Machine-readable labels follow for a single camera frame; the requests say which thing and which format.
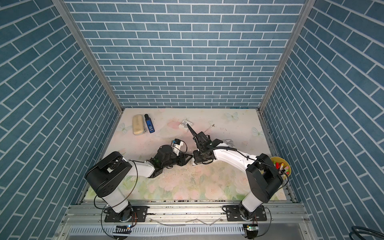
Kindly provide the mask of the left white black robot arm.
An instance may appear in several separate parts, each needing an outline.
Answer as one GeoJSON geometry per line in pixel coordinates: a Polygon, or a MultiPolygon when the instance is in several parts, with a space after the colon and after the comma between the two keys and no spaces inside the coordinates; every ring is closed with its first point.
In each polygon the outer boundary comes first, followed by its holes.
{"type": "Polygon", "coordinates": [[[115,213],[123,212],[129,205],[128,197],[119,189],[120,183],[126,176],[155,178],[163,169],[172,166],[184,166],[193,155],[175,152],[175,148],[164,145],[158,149],[156,155],[145,161],[127,160],[115,151],[100,160],[85,174],[85,179],[115,213]]]}

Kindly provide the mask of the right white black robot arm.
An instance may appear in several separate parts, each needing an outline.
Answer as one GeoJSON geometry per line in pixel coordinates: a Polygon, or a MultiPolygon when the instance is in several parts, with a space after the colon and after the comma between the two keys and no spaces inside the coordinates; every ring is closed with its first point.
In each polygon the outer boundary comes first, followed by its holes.
{"type": "Polygon", "coordinates": [[[246,218],[249,219],[260,205],[268,203],[283,185],[282,173],[273,166],[268,155],[246,154],[221,140],[211,140],[204,132],[196,133],[191,130],[191,133],[197,145],[197,150],[194,151],[196,165],[221,161],[247,175],[250,192],[239,204],[242,215],[246,218]]]}

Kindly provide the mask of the beige zippered pencil case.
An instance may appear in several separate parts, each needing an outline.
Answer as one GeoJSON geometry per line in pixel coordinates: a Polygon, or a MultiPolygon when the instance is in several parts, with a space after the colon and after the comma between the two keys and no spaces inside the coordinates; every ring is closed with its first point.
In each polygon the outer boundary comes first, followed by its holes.
{"type": "Polygon", "coordinates": [[[132,127],[135,136],[142,135],[145,132],[144,117],[142,115],[133,116],[132,127]]]}

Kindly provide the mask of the yellow pen cup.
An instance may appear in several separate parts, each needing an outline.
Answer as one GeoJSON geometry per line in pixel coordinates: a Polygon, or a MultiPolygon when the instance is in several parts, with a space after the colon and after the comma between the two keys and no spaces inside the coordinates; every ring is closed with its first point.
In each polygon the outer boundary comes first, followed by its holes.
{"type": "Polygon", "coordinates": [[[273,162],[276,169],[282,171],[284,174],[287,174],[288,177],[291,175],[292,169],[286,160],[280,157],[271,157],[271,161],[273,162]]]}

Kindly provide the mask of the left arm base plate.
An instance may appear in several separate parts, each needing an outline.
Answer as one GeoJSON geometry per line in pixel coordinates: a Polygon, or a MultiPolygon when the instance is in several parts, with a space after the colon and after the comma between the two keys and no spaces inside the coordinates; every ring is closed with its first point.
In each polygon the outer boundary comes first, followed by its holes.
{"type": "Polygon", "coordinates": [[[103,211],[106,223],[141,223],[145,222],[148,213],[147,206],[131,206],[128,205],[120,213],[116,213],[112,208],[103,211]]]}

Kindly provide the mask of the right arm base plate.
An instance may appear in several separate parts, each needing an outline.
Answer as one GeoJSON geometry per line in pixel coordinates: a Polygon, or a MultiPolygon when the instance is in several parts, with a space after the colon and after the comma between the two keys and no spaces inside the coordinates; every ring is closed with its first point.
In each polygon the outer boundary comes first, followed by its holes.
{"type": "Polygon", "coordinates": [[[263,205],[260,205],[253,212],[249,212],[245,207],[239,205],[224,205],[222,210],[226,213],[228,222],[240,221],[266,221],[266,211],[263,205]]]}

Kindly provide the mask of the aluminium front rail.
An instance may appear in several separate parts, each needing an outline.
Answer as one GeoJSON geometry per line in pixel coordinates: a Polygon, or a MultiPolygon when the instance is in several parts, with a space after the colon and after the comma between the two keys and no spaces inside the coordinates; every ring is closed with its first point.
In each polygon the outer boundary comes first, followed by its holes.
{"type": "Polygon", "coordinates": [[[132,201],[135,222],[90,202],[69,207],[56,240],[314,240],[315,230],[302,204],[273,201],[254,218],[240,216],[236,201],[132,201]]]}

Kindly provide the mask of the aluminium corner post right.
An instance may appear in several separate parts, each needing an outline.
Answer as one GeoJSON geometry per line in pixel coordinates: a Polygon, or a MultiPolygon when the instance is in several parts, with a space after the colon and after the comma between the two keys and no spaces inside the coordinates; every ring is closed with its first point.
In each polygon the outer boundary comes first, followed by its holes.
{"type": "Polygon", "coordinates": [[[284,52],[280,58],[280,61],[279,61],[279,64],[278,66],[276,67],[276,70],[274,72],[274,75],[273,77],[271,78],[271,81],[266,89],[266,93],[260,103],[260,106],[259,106],[259,112],[262,113],[266,106],[267,106],[267,103],[272,95],[272,92],[276,86],[276,84],[278,83],[279,81],[279,77],[281,76],[281,73],[287,63],[287,60],[295,46],[295,43],[304,27],[304,24],[315,4],[315,0],[308,0],[308,1],[305,1],[305,4],[299,14],[299,17],[298,17],[298,20],[293,28],[293,31],[292,31],[292,34],[287,42],[287,45],[284,49],[284,52]]]}

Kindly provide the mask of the aluminium corner post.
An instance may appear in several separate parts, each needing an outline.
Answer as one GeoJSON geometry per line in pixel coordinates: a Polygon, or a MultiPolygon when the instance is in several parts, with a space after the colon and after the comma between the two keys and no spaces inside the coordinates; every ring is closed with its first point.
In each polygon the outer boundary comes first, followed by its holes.
{"type": "Polygon", "coordinates": [[[292,31],[292,34],[287,42],[287,45],[284,49],[284,52],[280,58],[280,61],[279,61],[279,64],[278,66],[276,67],[276,70],[274,72],[274,75],[273,77],[271,78],[271,81],[266,89],[266,93],[260,103],[260,106],[259,106],[259,112],[262,113],[266,106],[267,106],[267,103],[272,95],[272,92],[276,86],[276,84],[278,83],[279,81],[279,77],[281,76],[281,73],[287,63],[287,60],[295,46],[295,43],[304,27],[304,24],[315,4],[315,0],[308,0],[308,1],[305,1],[305,4],[299,14],[299,17],[298,17],[298,20],[293,28],[293,31],[292,31]]]}
{"type": "Polygon", "coordinates": [[[54,6],[56,7],[57,11],[59,12],[60,16],[66,23],[67,27],[69,28],[71,34],[75,38],[77,44],[79,45],[80,49],[82,50],[83,54],[87,58],[90,66],[94,70],[95,74],[99,78],[99,81],[105,88],[107,94],[109,95],[110,99],[114,103],[116,109],[120,114],[123,113],[123,107],[120,104],[118,98],[116,97],[114,91],[112,90],[111,85],[109,84],[105,74],[103,73],[100,65],[98,64],[96,58],[94,57],[86,39],[84,38],[83,34],[81,33],[81,30],[79,29],[75,19],[73,18],[72,14],[70,13],[66,3],[62,0],[52,0],[54,6]]]}

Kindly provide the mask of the aluminium corner post left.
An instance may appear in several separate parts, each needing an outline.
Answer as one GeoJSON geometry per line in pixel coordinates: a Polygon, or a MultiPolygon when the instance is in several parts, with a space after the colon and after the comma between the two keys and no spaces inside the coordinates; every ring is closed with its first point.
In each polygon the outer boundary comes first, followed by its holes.
{"type": "Polygon", "coordinates": [[[100,65],[98,64],[96,58],[94,57],[86,39],[84,38],[83,34],[81,33],[81,30],[79,29],[75,19],[73,18],[72,14],[70,13],[66,3],[62,0],[52,0],[54,6],[56,7],[57,11],[59,12],[60,16],[66,23],[67,27],[69,28],[71,34],[75,38],[77,44],[79,45],[80,49],[82,50],[83,54],[87,58],[90,66],[94,70],[95,74],[99,78],[99,81],[105,88],[107,94],[109,95],[110,99],[114,103],[116,109],[120,114],[123,113],[123,107],[120,104],[118,98],[116,97],[114,91],[112,90],[111,85],[109,84],[105,74],[103,73],[100,65]]]}

